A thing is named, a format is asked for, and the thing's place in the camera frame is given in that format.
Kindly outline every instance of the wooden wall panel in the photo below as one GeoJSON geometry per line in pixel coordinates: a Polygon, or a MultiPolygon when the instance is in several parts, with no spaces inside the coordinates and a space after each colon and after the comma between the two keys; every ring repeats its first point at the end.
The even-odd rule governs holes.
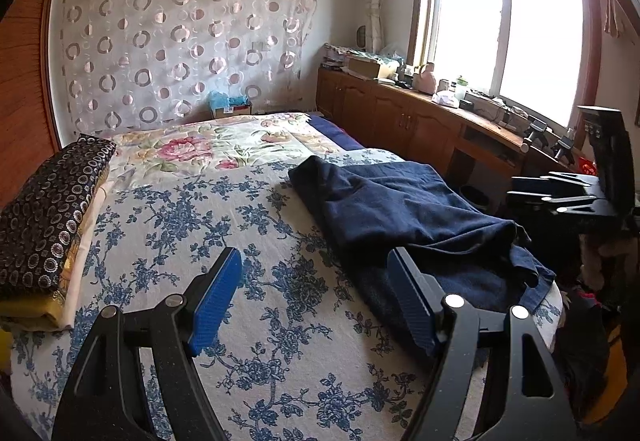
{"type": "Polygon", "coordinates": [[[50,108],[51,0],[14,0],[0,21],[0,207],[60,149],[50,108]]]}

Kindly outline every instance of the plastic bag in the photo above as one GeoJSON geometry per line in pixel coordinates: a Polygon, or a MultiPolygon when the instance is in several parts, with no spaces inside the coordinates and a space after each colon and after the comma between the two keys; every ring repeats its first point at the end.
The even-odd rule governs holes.
{"type": "Polygon", "coordinates": [[[209,93],[209,108],[212,111],[216,111],[217,108],[229,109],[231,107],[229,103],[229,95],[225,92],[218,92],[212,90],[209,93]]]}
{"type": "Polygon", "coordinates": [[[431,100],[434,103],[443,106],[450,106],[451,108],[460,107],[460,100],[456,98],[455,93],[450,90],[441,90],[440,92],[436,92],[431,100]]]}
{"type": "Polygon", "coordinates": [[[229,97],[229,105],[231,106],[241,106],[246,105],[249,102],[249,97],[245,94],[241,94],[239,96],[230,96],[229,97]]]}
{"type": "Polygon", "coordinates": [[[378,53],[379,56],[386,56],[392,60],[404,63],[406,60],[406,50],[403,50],[398,44],[388,44],[382,48],[382,51],[378,53]]]}

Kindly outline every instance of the navy blue towel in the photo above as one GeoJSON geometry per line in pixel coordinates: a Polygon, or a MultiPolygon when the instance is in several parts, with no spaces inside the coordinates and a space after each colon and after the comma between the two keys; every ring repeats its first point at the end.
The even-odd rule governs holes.
{"type": "Polygon", "coordinates": [[[364,148],[360,143],[354,140],[353,137],[328,119],[324,119],[324,117],[321,116],[309,115],[309,117],[311,118],[309,120],[309,125],[328,137],[337,146],[344,148],[345,150],[360,150],[364,148]]]}
{"type": "Polygon", "coordinates": [[[428,165],[337,167],[311,156],[289,178],[369,308],[414,352],[386,274],[393,247],[404,246],[446,293],[481,309],[505,312],[520,303],[532,312],[554,280],[517,245],[529,242],[524,228],[481,214],[428,165]]]}

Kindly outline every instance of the pillow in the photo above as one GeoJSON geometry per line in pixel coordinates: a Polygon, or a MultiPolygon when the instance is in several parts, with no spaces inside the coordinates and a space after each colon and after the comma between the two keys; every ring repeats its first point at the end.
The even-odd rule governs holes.
{"type": "Polygon", "coordinates": [[[100,176],[111,141],[80,135],[47,159],[0,214],[0,297],[52,294],[100,176]]]}

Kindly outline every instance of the red object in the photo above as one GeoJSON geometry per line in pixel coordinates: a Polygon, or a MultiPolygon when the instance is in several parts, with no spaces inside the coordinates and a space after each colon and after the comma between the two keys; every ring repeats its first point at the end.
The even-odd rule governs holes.
{"type": "Polygon", "coordinates": [[[578,165],[580,166],[580,173],[588,176],[598,175],[598,167],[594,162],[585,159],[584,157],[578,158],[578,165]]]}

